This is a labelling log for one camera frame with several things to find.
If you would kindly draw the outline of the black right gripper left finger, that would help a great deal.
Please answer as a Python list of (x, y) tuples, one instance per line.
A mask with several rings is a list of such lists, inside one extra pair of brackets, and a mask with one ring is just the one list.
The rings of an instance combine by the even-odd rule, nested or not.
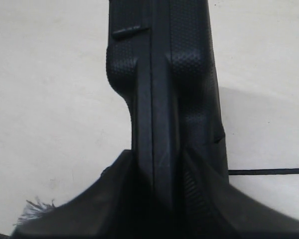
[(17, 226), (13, 239), (166, 239), (173, 225), (124, 150), (87, 190), (39, 219)]

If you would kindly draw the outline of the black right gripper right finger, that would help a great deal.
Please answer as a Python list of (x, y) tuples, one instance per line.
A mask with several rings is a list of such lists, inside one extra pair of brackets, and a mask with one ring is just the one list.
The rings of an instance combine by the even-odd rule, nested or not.
[(229, 183), (226, 151), (204, 158), (178, 150), (172, 161), (173, 214), (187, 239), (299, 239), (299, 220)]

